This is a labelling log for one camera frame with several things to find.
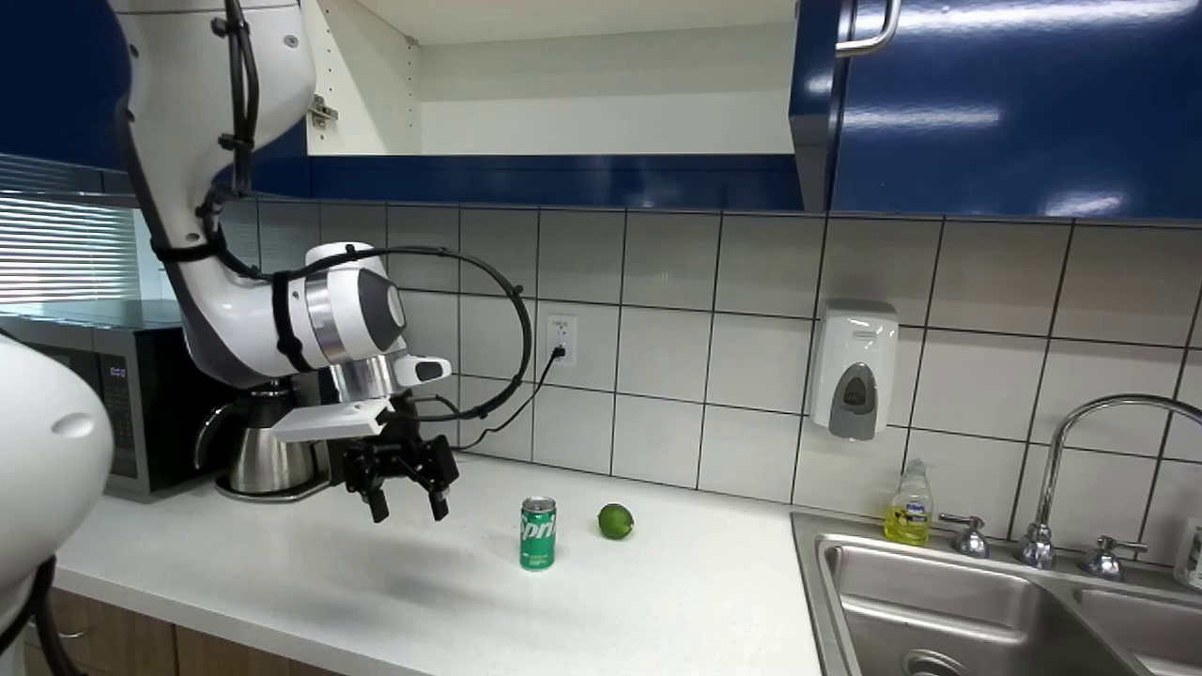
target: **electrical outlet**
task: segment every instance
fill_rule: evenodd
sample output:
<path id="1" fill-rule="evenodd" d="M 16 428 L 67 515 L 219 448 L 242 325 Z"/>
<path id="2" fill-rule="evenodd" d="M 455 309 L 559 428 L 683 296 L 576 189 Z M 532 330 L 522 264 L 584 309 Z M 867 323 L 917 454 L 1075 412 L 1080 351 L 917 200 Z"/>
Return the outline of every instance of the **electrical outlet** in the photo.
<path id="1" fill-rule="evenodd" d="M 557 366 L 576 366 L 577 359 L 577 319 L 576 316 L 549 316 L 549 351 L 565 348 Z"/>

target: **window blind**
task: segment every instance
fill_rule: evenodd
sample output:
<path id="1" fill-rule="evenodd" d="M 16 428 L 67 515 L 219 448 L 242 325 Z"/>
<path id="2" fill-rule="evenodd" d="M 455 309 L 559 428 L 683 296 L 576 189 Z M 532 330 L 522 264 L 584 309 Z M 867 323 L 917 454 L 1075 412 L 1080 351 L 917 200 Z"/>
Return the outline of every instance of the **window blind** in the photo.
<path id="1" fill-rule="evenodd" d="M 0 200 L 0 305 L 139 296 L 137 210 Z"/>

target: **power cord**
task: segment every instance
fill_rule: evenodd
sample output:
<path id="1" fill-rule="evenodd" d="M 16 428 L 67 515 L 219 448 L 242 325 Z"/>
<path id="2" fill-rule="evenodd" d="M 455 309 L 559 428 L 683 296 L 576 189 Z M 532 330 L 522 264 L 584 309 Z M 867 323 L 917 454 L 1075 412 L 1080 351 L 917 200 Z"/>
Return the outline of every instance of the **power cord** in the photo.
<path id="1" fill-rule="evenodd" d="M 477 434 L 472 442 L 462 442 L 462 448 L 455 448 L 455 449 L 472 449 L 472 448 L 482 448 L 489 434 L 509 433 L 509 428 L 530 409 L 530 403 L 532 403 L 532 397 L 540 394 L 540 388 L 549 383 L 557 359 L 565 359 L 565 356 L 567 356 L 567 348 L 557 346 L 552 356 L 549 356 L 549 365 L 540 366 L 530 397 L 527 397 L 509 422 L 499 422 L 497 428 L 482 428 L 482 434 Z"/>

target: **microwave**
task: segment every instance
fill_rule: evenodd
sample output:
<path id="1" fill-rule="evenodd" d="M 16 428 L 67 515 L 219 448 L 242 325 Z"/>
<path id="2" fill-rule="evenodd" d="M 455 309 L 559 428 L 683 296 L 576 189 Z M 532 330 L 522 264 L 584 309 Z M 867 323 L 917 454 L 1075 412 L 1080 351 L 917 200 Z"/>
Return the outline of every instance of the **microwave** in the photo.
<path id="1" fill-rule="evenodd" d="M 0 330 L 78 373 L 114 422 L 108 494 L 157 498 L 201 485 L 201 425 L 233 388 L 203 374 L 174 299 L 0 305 Z"/>

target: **white soap dispenser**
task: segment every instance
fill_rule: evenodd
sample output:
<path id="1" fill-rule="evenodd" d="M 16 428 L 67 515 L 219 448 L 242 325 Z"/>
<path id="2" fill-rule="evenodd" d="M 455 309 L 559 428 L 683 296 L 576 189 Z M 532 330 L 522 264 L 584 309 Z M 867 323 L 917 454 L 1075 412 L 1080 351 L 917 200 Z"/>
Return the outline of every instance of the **white soap dispenser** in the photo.
<path id="1" fill-rule="evenodd" d="M 827 305 L 810 366 L 810 422 L 838 440 L 877 440 L 892 422 L 899 311 Z"/>

